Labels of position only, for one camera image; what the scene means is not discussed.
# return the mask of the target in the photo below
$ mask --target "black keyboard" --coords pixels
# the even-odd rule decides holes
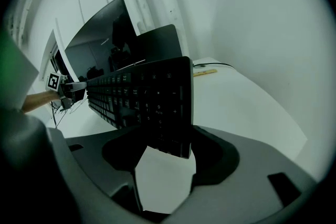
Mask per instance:
[[[148,146],[189,158],[193,73],[188,57],[127,67],[87,83],[89,106],[105,121],[118,129],[138,125]]]

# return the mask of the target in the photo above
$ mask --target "keyboard key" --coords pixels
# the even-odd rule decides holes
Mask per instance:
[[[125,108],[130,108],[130,100],[129,99],[125,99],[125,101],[124,101],[124,107]]]
[[[167,109],[167,116],[172,121],[180,121],[182,119],[182,105],[180,104],[170,104]]]
[[[133,88],[133,96],[138,97],[138,94],[139,94],[139,87],[134,87]]]
[[[140,115],[140,113],[136,113],[135,117],[136,117],[137,122],[141,123],[141,115]]]
[[[149,114],[151,112],[150,108],[151,108],[151,106],[150,106],[149,102],[142,102],[141,103],[140,109],[141,109],[142,113]]]
[[[174,101],[182,100],[182,87],[168,87],[166,90],[166,94],[168,98],[172,98]]]
[[[144,74],[144,73],[141,73],[139,79],[140,79],[140,82],[144,82],[144,81],[146,80],[146,76],[145,76],[145,74]]]
[[[112,88],[111,87],[105,87],[105,94],[111,94]]]
[[[153,124],[157,125],[158,127],[163,127],[164,125],[167,125],[168,121],[166,121],[165,118],[153,118]]]
[[[139,87],[139,97],[141,99],[148,99],[151,97],[151,88],[149,87]]]
[[[166,116],[166,112],[164,111],[165,109],[165,105],[163,102],[156,102],[153,106],[153,115],[155,115],[156,117],[161,117],[163,118],[164,116]]]
[[[125,87],[124,88],[124,96],[129,96],[130,94],[130,87]]]
[[[107,117],[109,117],[110,119],[112,119],[112,120],[116,120],[116,117],[115,117],[115,115],[114,114],[112,114],[111,112],[109,112],[109,111],[106,111],[106,116]]]
[[[151,92],[151,97],[155,99],[167,99],[165,88],[164,87],[153,88]]]
[[[166,71],[166,72],[164,73],[164,78],[165,78],[167,81],[169,81],[169,80],[173,80],[173,79],[175,79],[175,76],[174,76],[173,73],[171,73],[171,71]]]
[[[152,79],[153,81],[158,80],[158,79],[159,79],[158,74],[156,74],[156,73],[151,74],[151,79]]]
[[[140,103],[139,103],[138,100],[136,100],[136,101],[134,102],[134,109],[136,109],[136,110],[140,110]]]
[[[122,82],[123,83],[132,83],[132,74],[131,73],[125,73],[122,75]]]
[[[152,123],[152,116],[150,115],[144,115],[142,117],[142,122],[146,125],[150,125]]]
[[[108,96],[108,103],[109,103],[109,111],[113,112],[113,103],[112,103],[112,97]]]

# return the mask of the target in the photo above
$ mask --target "cable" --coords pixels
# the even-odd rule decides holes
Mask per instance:
[[[75,110],[71,110],[69,114],[74,113],[86,100],[87,100],[87,97],[80,102],[80,104],[76,107]]]
[[[56,111],[58,110],[58,108],[54,106],[53,102],[51,102],[51,107],[54,108]]]
[[[193,65],[193,67],[205,67],[206,65],[224,65],[224,66],[229,66],[232,67],[233,69],[235,69],[232,65],[229,65],[227,63],[222,63],[222,62],[207,62],[207,63],[198,63],[196,65]]]
[[[56,120],[55,120],[55,113],[54,113],[54,106],[53,106],[53,102],[50,103],[51,104],[51,109],[53,111],[53,118],[54,118],[54,124],[55,124],[55,128],[57,129],[57,124],[56,124]]]
[[[60,121],[58,122],[58,124],[56,125],[56,129],[57,129],[57,126],[60,124],[61,120],[63,119],[63,117],[60,119]]]

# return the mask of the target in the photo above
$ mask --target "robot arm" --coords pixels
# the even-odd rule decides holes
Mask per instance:
[[[86,82],[71,82],[66,76],[58,73],[50,73],[47,79],[46,90],[56,91],[61,104],[62,110],[71,108],[79,100],[82,100],[85,94]]]

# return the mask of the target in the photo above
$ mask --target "monitor screen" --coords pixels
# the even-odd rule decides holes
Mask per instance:
[[[65,53],[79,81],[144,61],[124,0],[113,0],[78,31]]]

